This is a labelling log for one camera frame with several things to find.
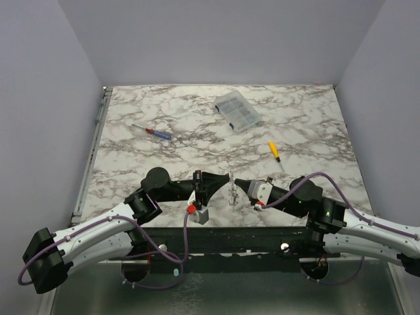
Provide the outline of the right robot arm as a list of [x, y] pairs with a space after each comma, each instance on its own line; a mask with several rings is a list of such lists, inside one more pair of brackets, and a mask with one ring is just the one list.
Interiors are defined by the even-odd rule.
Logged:
[[419, 227], [399, 224], [355, 209], [346, 197], [327, 198], [311, 179], [329, 175], [312, 173], [295, 179], [288, 190], [269, 180], [242, 180], [241, 188], [258, 210], [275, 208], [294, 217], [306, 217], [306, 227], [314, 232], [301, 241], [303, 252], [315, 257], [326, 253], [350, 253], [381, 259], [402, 266], [412, 276], [419, 275]]

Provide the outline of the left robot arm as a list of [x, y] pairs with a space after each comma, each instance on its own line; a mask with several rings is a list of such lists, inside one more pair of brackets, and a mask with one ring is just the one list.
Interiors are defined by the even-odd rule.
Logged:
[[82, 266], [107, 259], [137, 259], [160, 254], [182, 265], [185, 259], [162, 249], [143, 229], [143, 224], [162, 213], [161, 202], [186, 201], [185, 220], [205, 224], [209, 220], [210, 198], [230, 180], [200, 170], [190, 180], [171, 180], [162, 167], [149, 170], [140, 188], [114, 208], [91, 220], [64, 230], [38, 230], [22, 260], [18, 284], [32, 285], [36, 293], [49, 292]]

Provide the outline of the yellow screwdriver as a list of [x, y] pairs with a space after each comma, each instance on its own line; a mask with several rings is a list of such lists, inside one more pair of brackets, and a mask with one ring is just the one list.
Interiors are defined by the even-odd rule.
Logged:
[[272, 152], [277, 164], [279, 165], [282, 172], [284, 172], [284, 168], [283, 168], [283, 165], [282, 165], [282, 162], [281, 162], [281, 159], [280, 159], [280, 155], [277, 151], [277, 148], [276, 148], [275, 144], [273, 142], [269, 142], [268, 145], [269, 145], [270, 151]]

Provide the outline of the clear plastic screw box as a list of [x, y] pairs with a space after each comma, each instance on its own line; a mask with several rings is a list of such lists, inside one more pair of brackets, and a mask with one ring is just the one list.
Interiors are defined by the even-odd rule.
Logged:
[[237, 134], [246, 132], [261, 121], [261, 115], [237, 90], [218, 97], [214, 107]]

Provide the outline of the blue red screwdriver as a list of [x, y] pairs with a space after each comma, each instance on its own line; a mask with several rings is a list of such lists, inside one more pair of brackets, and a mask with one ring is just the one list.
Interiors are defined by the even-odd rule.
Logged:
[[131, 126], [137, 128], [137, 129], [141, 129], [141, 130], [145, 131], [146, 133], [148, 133], [149, 135], [153, 135], [154, 137], [158, 137], [160, 139], [167, 140], [167, 141], [172, 140], [172, 137], [169, 133], [165, 133], [165, 132], [162, 132], [162, 131], [157, 131], [155, 129], [150, 129], [150, 128], [143, 127], [143, 126], [140, 126], [140, 125], [137, 125], [137, 124], [132, 124]]

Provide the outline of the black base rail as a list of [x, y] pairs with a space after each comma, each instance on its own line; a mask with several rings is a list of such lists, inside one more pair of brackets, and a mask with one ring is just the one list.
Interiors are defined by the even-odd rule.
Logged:
[[317, 232], [304, 227], [181, 227], [145, 229], [157, 245], [183, 257], [184, 272], [299, 272], [300, 259], [316, 260], [326, 254]]

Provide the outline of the aluminium frame rail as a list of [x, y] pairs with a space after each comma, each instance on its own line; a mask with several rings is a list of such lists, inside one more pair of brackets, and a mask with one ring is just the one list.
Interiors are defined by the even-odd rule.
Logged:
[[99, 103], [98, 111], [94, 121], [94, 133], [93, 140], [91, 142], [91, 147], [89, 149], [89, 154], [87, 158], [87, 163], [83, 173], [83, 178], [81, 181], [81, 186], [77, 195], [75, 206], [73, 208], [69, 226], [77, 225], [81, 222], [81, 217], [83, 214], [83, 208], [85, 205], [85, 200], [87, 197], [87, 192], [89, 189], [89, 183], [91, 181], [91, 176], [93, 173], [93, 167], [95, 164], [95, 159], [100, 143], [100, 138], [104, 128], [104, 122], [110, 105], [110, 99], [112, 96], [113, 87], [103, 87], [104, 93]]

